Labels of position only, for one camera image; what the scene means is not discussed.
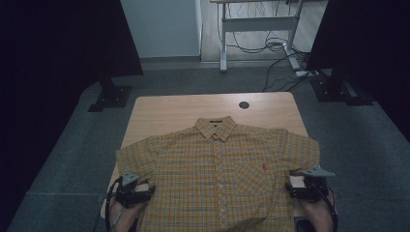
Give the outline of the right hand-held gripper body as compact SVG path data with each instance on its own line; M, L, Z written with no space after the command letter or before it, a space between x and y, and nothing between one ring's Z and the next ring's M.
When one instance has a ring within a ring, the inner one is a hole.
M305 190L302 198L310 201L318 201L322 196L329 194L327 177L335 177L334 172L325 170L320 166L313 166L311 169L303 170Z

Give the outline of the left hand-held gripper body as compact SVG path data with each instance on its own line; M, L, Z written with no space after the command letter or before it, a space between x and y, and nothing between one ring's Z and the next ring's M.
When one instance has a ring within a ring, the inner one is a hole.
M138 179L139 176L130 171L126 171L120 177L120 184L116 190L115 199L125 208L151 200L152 196L144 197L137 192L138 189L149 187L149 185L139 185Z

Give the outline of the yellow plaid short-sleeved shirt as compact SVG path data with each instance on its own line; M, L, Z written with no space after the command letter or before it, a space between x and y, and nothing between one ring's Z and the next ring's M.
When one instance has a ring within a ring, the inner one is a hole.
M120 171L155 187L140 232L293 232L291 170L319 162L318 143L230 117L152 136L119 150Z

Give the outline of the person's left hand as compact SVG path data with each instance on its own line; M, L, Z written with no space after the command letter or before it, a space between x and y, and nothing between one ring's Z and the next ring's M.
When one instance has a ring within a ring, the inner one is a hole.
M109 232L129 232L144 207L144 203L139 203L128 209L112 200L109 203Z

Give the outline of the black stand base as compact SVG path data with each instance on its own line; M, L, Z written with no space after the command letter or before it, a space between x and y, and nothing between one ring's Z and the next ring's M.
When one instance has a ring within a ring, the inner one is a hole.
M99 80L102 91L95 103L92 103L89 112L102 112L106 108L124 108L130 97L131 86L116 86L111 77Z
M310 81L320 102L345 102L347 105L373 105L374 98L356 81L336 69L318 70Z

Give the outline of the black curtain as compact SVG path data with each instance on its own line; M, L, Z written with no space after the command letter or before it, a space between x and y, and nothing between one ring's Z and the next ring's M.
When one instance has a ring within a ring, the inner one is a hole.
M0 0L0 232L83 91L142 73L121 0Z
M410 0L328 0L307 69L350 77L410 141Z

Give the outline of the white desk frame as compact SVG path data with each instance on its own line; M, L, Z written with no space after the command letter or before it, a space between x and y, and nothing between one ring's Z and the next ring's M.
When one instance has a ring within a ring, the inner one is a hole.
M288 57L288 61L292 69L297 72L300 69L300 65L297 60L292 57L292 47L295 39L296 31L298 28L299 20L301 17L302 8L305 0L297 0L296 12L291 15L284 16L262 16L262 17L227 17L227 6L229 4L237 3L252 3L252 2L267 2L277 0L210 0L211 3L215 3L217 6L221 6L220 20L220 71L227 71L227 44L226 33L227 32L253 32L253 31L287 31L287 42L282 46L284 52Z

